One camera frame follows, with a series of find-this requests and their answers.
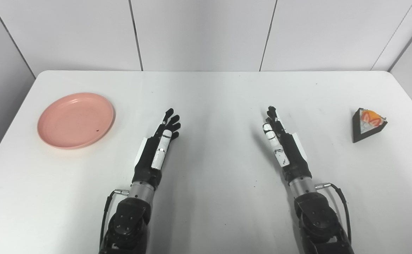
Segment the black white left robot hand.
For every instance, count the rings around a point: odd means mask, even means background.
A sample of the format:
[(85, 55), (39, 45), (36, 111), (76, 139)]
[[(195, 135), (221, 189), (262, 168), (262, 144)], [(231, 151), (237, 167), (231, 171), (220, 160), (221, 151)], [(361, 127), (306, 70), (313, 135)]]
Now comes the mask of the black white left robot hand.
[(156, 190), (162, 180), (162, 166), (171, 141), (179, 137), (180, 116), (169, 108), (153, 136), (143, 142), (143, 147), (134, 167), (132, 183), (146, 183)]

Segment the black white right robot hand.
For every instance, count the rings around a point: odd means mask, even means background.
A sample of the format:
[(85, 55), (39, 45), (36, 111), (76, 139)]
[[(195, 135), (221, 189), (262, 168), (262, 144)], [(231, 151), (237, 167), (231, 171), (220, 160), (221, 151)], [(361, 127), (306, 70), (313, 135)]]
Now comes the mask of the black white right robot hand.
[(263, 125), (264, 135), (267, 137), (278, 163), (282, 167), (282, 175), (290, 185), (294, 180), (312, 178), (306, 159), (301, 153), (295, 136), (286, 131), (281, 123), (276, 108), (269, 106), (266, 123)]

